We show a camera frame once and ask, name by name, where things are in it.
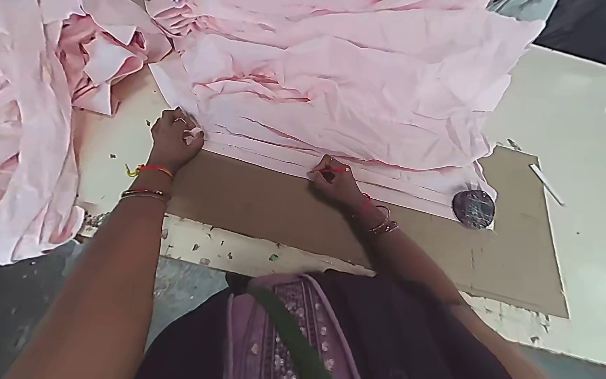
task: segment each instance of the fabric scrap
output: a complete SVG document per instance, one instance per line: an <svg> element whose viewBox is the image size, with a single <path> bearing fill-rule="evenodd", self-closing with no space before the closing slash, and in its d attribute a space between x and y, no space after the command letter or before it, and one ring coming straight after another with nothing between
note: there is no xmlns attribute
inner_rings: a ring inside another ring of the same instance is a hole
<svg viewBox="0 0 606 379"><path fill-rule="evenodd" d="M72 105L113 114L111 85L170 50L128 0L0 1L0 264L81 226Z"/></svg>

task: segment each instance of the white table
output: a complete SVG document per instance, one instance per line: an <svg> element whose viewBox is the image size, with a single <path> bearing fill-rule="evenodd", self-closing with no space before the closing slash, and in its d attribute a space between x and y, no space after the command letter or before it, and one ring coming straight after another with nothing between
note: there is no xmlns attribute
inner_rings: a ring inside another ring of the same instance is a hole
<svg viewBox="0 0 606 379"><path fill-rule="evenodd" d="M533 48L513 70L512 84L487 125L539 156L545 175L567 202L548 196L570 320L535 314L499 301L469 298L479 315L510 340L606 364L606 66ZM80 147L79 204L108 212L151 147L146 120L167 108L145 69L114 88L123 102L114 117L75 113ZM161 254L251 275L334 267L365 268L334 258L168 217Z"/></svg>

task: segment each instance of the red pencil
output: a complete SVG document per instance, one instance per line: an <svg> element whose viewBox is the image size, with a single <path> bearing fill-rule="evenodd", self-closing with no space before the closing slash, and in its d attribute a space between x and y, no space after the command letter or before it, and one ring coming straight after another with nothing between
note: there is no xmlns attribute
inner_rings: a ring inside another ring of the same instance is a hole
<svg viewBox="0 0 606 379"><path fill-rule="evenodd" d="M325 168L323 170L317 170L321 173L347 173L349 171L349 168Z"/></svg>

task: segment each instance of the hand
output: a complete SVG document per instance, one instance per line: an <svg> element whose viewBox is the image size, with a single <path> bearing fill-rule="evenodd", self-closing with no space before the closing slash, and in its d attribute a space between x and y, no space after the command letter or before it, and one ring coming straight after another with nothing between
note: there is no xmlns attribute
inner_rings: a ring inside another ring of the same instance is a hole
<svg viewBox="0 0 606 379"><path fill-rule="evenodd" d="M190 144L186 137L190 130L199 127L193 117L187 117L181 108L163 111L162 116L156 120L151 128L154 137L154 147L149 154L147 165L167 168L175 175L189 160L198 154L203 147L204 132L198 133Z"/></svg>
<svg viewBox="0 0 606 379"><path fill-rule="evenodd" d="M319 172L319 170L330 168L349 170L324 174ZM352 212L358 211L362 204L366 203L366 196L359 191L350 166L344 165L329 155L324 155L312 171L315 178L315 187L326 197L347 206Z"/></svg>

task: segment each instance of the pink fabric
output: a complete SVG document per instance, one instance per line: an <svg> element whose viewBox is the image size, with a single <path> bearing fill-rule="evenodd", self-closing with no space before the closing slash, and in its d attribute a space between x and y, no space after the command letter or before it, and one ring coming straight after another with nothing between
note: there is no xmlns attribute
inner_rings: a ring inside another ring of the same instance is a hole
<svg viewBox="0 0 606 379"><path fill-rule="evenodd" d="M207 150L301 177L331 154L372 197L455 219L457 192L495 197L482 127L543 28L484 6L151 0L176 53L150 66Z"/></svg>
<svg viewBox="0 0 606 379"><path fill-rule="evenodd" d="M110 115L110 86L171 49L129 0L0 0L0 264L78 231L72 104Z"/></svg>

